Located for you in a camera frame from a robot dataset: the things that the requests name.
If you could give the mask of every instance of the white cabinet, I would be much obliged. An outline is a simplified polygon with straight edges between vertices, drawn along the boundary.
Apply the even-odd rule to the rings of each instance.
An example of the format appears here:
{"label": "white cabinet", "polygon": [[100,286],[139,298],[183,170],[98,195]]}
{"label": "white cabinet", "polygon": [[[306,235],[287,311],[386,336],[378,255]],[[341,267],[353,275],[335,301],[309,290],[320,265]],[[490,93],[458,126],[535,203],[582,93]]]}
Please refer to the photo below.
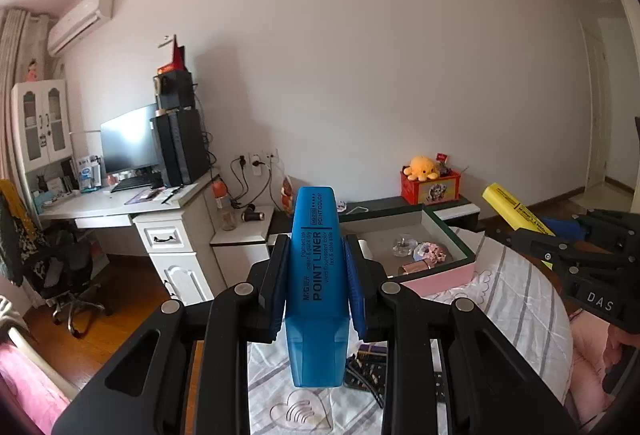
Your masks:
{"label": "white cabinet", "polygon": [[185,305],[213,299],[195,253],[149,256],[169,296]]}
{"label": "white cabinet", "polygon": [[170,296],[185,305],[208,301],[226,289],[209,240],[214,233],[207,185],[184,208],[144,212],[133,219]]}
{"label": "white cabinet", "polygon": [[229,287],[246,281],[251,266],[270,257],[266,243],[214,245],[213,252]]}
{"label": "white cabinet", "polygon": [[16,156],[25,172],[71,157],[64,81],[19,82],[11,104]]}
{"label": "white cabinet", "polygon": [[273,206],[258,206],[255,210],[264,213],[263,221],[238,220],[234,230],[219,229],[211,238],[213,253],[229,287],[246,281],[254,263],[269,259],[267,238],[274,209]]}

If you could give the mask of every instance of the metal rivet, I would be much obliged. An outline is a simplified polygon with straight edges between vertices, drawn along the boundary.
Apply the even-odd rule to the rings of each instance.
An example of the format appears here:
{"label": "metal rivet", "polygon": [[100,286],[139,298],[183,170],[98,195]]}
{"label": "metal rivet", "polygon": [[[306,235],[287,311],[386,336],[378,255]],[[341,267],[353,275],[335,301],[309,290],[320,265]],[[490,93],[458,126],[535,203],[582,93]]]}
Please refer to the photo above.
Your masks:
{"label": "metal rivet", "polygon": [[180,302],[176,300],[167,300],[161,306],[160,310],[165,314],[173,314],[180,309]]}
{"label": "metal rivet", "polygon": [[234,288],[234,291],[236,291],[236,294],[239,296],[247,296],[254,291],[254,286],[247,282],[239,283],[236,285],[236,288]]}
{"label": "metal rivet", "polygon": [[385,281],[381,288],[385,294],[398,294],[400,291],[400,286],[395,281]]}
{"label": "metal rivet", "polygon": [[456,300],[456,309],[461,312],[471,312],[476,306],[469,298],[459,298]]}

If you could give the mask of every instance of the air conditioner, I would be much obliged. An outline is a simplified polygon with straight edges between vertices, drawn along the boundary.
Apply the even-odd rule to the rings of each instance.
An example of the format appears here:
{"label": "air conditioner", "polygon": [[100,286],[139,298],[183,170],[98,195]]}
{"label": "air conditioner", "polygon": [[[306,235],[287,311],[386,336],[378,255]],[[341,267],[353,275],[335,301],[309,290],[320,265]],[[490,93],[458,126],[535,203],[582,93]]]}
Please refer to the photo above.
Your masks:
{"label": "air conditioner", "polygon": [[82,0],[49,31],[47,50],[59,56],[72,43],[93,32],[111,19],[113,0]]}

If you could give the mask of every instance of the baseboard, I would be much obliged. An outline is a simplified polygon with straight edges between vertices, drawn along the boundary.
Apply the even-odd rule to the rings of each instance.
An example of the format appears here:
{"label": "baseboard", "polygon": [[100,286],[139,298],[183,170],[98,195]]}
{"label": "baseboard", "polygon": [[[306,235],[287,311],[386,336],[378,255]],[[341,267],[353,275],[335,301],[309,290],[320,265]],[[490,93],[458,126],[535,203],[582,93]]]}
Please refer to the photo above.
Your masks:
{"label": "baseboard", "polygon": [[542,202],[536,202],[530,206],[527,206],[530,211],[536,211],[536,208],[544,208],[550,204],[557,204],[558,202],[563,202],[564,200],[569,200],[569,198],[573,198],[574,196],[580,195],[584,193],[584,186],[580,186],[575,190],[567,191],[566,193],[562,193],[562,195],[553,196],[552,198],[548,198],[546,200],[542,200]]}
{"label": "baseboard", "polygon": [[[535,204],[527,206],[527,208],[529,209],[529,211],[533,212],[533,214],[536,214],[537,211],[539,211],[540,209],[544,209],[546,206],[557,204],[558,202],[564,202],[565,200],[569,200],[569,198],[580,195],[581,193],[584,193],[584,186],[580,186],[575,190],[567,191],[566,193],[562,193],[558,196],[552,196],[551,198],[542,200],[542,202],[536,202]],[[478,220],[479,228],[481,230],[490,229],[492,225],[503,223],[504,219],[500,216],[500,214],[494,214],[494,216],[488,216],[485,219]]]}
{"label": "baseboard", "polygon": [[624,182],[620,182],[619,180],[612,179],[611,177],[604,177],[604,181],[608,182],[612,186],[617,187],[619,190],[631,193],[632,195],[636,193],[635,189],[633,189],[631,186],[627,186]]}

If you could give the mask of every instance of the black robotic claw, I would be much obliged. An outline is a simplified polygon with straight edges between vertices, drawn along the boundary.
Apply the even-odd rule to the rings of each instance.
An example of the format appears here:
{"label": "black robotic claw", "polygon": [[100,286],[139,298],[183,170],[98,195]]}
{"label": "black robotic claw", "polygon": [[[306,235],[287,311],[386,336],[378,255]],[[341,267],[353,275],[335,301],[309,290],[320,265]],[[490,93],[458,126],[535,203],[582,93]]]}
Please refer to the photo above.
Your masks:
{"label": "black robotic claw", "polygon": [[640,333],[640,215],[597,209],[575,220],[585,240],[608,253],[582,251],[572,240],[529,229],[491,236],[552,265],[563,298],[626,332]]}
{"label": "black robotic claw", "polygon": [[[246,344],[270,343],[280,329],[289,241],[278,237],[270,260],[212,302],[162,304],[84,387],[53,434],[180,434],[200,339],[194,433],[249,434]],[[366,341],[388,344],[383,434],[438,433],[432,340],[440,348],[449,434],[576,433],[544,382],[471,300],[422,300],[388,281],[356,237],[344,246],[354,326]]]}

